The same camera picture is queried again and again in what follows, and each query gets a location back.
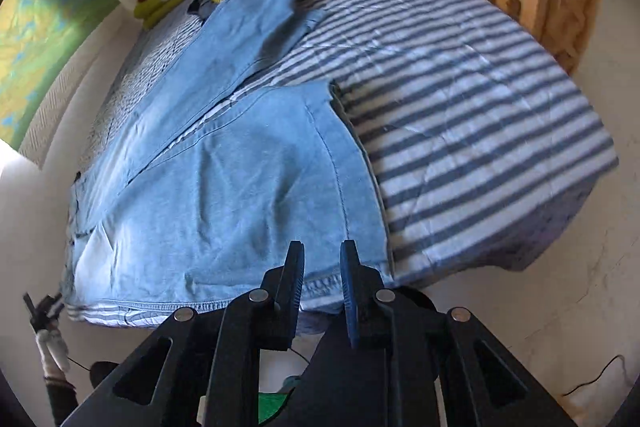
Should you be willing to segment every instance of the denim garment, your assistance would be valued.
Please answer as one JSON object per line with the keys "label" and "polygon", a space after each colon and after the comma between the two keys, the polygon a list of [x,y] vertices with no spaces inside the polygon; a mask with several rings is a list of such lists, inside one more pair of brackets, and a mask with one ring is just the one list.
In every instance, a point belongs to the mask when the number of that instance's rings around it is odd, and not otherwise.
{"label": "denim garment", "polygon": [[302,302],[342,299],[340,244],[389,281],[367,159],[328,81],[263,87],[165,150],[72,254],[66,301],[225,306],[305,245]]}
{"label": "denim garment", "polygon": [[175,137],[323,18],[298,0],[224,0],[76,184],[76,231],[90,233],[126,185]]}

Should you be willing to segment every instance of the metal screw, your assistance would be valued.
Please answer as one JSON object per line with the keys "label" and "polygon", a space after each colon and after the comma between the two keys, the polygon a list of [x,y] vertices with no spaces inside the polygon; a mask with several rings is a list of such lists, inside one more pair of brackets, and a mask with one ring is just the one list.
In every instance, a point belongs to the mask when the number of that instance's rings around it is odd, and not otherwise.
{"label": "metal screw", "polygon": [[174,319],[178,322],[190,321],[193,318],[193,309],[189,307],[178,308],[174,312]]}
{"label": "metal screw", "polygon": [[453,320],[457,322],[468,322],[471,318],[471,312],[466,308],[453,308],[451,310],[451,316]]}
{"label": "metal screw", "polygon": [[396,294],[385,288],[376,292],[376,299],[380,302],[393,302],[396,300]]}
{"label": "metal screw", "polygon": [[269,292],[262,288],[256,288],[249,292],[249,300],[251,302],[265,302],[269,298]]}

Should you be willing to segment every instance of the bed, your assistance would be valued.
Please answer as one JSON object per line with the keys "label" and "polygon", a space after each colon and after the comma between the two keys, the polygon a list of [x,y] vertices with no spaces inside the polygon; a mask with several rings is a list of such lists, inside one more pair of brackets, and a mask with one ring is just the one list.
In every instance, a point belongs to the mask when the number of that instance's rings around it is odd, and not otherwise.
{"label": "bed", "polygon": [[[523,270],[617,165],[588,100],[489,1],[304,4],[327,10],[327,19],[170,147],[261,86],[333,79],[380,188],[397,284],[426,285],[485,265]],[[83,168],[197,35],[202,23],[187,5],[141,35],[98,114]],[[171,312],[111,303],[68,311],[75,320],[135,327]]]}

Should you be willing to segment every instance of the mattress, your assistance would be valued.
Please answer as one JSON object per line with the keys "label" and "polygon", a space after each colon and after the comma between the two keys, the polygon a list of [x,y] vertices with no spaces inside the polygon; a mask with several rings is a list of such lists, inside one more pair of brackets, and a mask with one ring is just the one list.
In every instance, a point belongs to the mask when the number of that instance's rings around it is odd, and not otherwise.
{"label": "mattress", "polygon": [[[133,49],[94,124],[85,166],[197,34],[199,20],[182,6]],[[176,141],[259,87],[334,80],[380,187],[397,284],[489,264],[524,269],[617,165],[611,137],[577,86],[488,1],[305,6],[328,16]],[[153,326],[168,316],[109,303],[68,311],[110,326]]]}

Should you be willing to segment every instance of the striped bed sheet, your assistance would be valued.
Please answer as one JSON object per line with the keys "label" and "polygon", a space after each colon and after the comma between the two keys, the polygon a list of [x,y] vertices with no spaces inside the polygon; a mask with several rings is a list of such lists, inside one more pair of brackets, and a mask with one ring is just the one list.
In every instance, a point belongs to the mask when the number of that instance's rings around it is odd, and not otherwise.
{"label": "striped bed sheet", "polygon": [[[258,87],[333,79],[380,186],[397,283],[426,285],[484,265],[524,269],[617,165],[611,137],[577,86],[488,1],[304,4],[328,17],[174,144]],[[197,19],[175,12],[132,52],[95,122],[85,165],[199,30]],[[109,303],[69,314],[137,327],[167,316]]]}

